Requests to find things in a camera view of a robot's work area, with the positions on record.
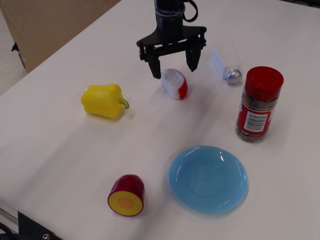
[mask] silver shaker cap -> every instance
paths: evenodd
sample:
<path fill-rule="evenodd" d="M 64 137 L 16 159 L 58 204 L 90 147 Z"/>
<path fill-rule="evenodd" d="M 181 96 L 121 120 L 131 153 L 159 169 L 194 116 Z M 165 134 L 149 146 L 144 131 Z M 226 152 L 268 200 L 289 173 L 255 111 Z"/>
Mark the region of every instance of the silver shaker cap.
<path fill-rule="evenodd" d="M 226 73 L 226 82 L 228 84 L 237 84 L 242 79 L 242 73 L 239 71 L 239 69 L 231 69 Z"/>

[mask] pepper stem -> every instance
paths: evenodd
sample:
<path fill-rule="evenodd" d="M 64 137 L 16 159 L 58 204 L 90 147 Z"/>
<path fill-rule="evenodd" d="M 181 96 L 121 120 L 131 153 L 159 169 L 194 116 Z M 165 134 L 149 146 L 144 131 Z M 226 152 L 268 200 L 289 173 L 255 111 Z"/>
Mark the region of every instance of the pepper stem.
<path fill-rule="evenodd" d="M 119 98 L 119 103 L 124 105 L 125 109 L 129 109 L 129 103 L 127 102 L 127 100 L 123 99 L 123 98 Z"/>

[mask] blue plastic plate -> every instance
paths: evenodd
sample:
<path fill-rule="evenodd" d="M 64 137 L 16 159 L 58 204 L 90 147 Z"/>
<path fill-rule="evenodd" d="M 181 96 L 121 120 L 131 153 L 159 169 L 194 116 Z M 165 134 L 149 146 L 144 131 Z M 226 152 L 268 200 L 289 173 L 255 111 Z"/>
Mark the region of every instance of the blue plastic plate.
<path fill-rule="evenodd" d="M 248 188 L 244 166 L 230 152 L 214 146 L 182 151 L 169 169 L 177 198 L 205 214 L 219 214 L 237 205 Z"/>

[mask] red jar lid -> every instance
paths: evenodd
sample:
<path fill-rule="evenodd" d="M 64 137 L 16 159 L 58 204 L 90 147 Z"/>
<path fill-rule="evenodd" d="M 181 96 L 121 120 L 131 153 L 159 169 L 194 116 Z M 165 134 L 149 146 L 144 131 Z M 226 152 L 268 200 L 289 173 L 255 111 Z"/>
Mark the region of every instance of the red jar lid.
<path fill-rule="evenodd" d="M 282 74 L 268 66 L 257 66 L 250 69 L 246 75 L 245 92 L 260 101 L 276 99 L 284 83 Z"/>

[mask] yellow bell pepper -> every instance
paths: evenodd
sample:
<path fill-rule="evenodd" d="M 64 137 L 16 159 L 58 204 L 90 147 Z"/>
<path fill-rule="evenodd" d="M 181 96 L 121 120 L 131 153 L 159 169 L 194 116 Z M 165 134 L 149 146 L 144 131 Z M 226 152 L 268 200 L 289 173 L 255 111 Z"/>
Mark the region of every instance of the yellow bell pepper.
<path fill-rule="evenodd" d="M 88 86 L 82 93 L 81 103 L 87 113 L 108 118 L 118 116 L 123 105 L 129 109 L 129 103 L 123 98 L 117 84 Z"/>

